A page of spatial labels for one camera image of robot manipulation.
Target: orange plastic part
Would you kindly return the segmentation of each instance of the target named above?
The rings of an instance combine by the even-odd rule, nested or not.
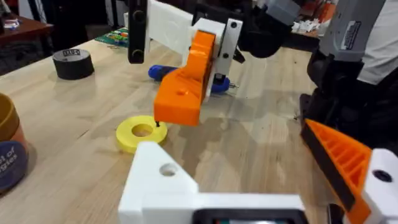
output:
[[[305,122],[323,146],[354,195],[355,202],[350,210],[341,206],[345,210],[345,215],[351,224],[364,223],[371,211],[362,198],[361,192],[364,188],[372,150],[357,140],[328,126],[309,119],[306,119]]]
[[[156,121],[196,126],[211,72],[215,35],[198,31],[187,65],[167,74],[154,105]]]

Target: orange object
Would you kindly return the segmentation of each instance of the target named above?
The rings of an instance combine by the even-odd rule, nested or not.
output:
[[[372,150],[328,126],[306,119],[302,137],[352,224],[370,214],[361,196]]]
[[[187,65],[167,74],[154,105],[156,121],[196,126],[211,72],[215,35],[198,31]]]
[[[325,3],[325,5],[321,11],[321,14],[319,15],[319,18],[318,18],[319,22],[322,23],[322,22],[326,22],[329,19],[331,19],[335,13],[335,10],[336,10],[335,4]]]

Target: wooden tabletop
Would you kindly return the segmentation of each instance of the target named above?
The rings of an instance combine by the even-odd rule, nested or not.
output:
[[[118,151],[115,129],[153,113],[159,86],[150,66],[181,59],[156,42],[143,65],[130,65],[127,49],[93,40],[78,48],[91,53],[95,75],[60,80],[47,58],[0,77],[30,146],[28,175],[0,199],[0,223],[118,223],[132,155]],[[333,197],[294,120],[300,94],[314,88],[310,54],[282,48],[268,59],[244,56],[229,76],[240,87],[212,96],[199,126],[168,124],[163,148],[201,191],[300,194],[310,223],[325,223]]]
[[[44,24],[21,16],[14,17],[19,19],[21,24],[14,30],[5,29],[4,33],[0,34],[0,45],[8,44],[15,40],[34,39],[39,35],[50,33],[53,29],[51,24]]]

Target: duct tape roll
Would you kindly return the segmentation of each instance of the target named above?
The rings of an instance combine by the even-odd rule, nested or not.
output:
[[[52,56],[58,77],[65,80],[78,80],[94,72],[90,53],[86,50],[67,49],[55,52]]]
[[[0,108],[0,192],[3,192],[25,175],[28,151],[15,106],[1,93]]]
[[[128,153],[135,153],[142,141],[160,144],[167,135],[167,126],[160,122],[159,127],[153,116],[135,116],[123,121],[116,130],[119,148]]]

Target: container label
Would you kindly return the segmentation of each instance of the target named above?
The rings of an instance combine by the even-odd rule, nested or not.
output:
[[[0,142],[0,190],[18,183],[27,169],[27,153],[18,141]]]

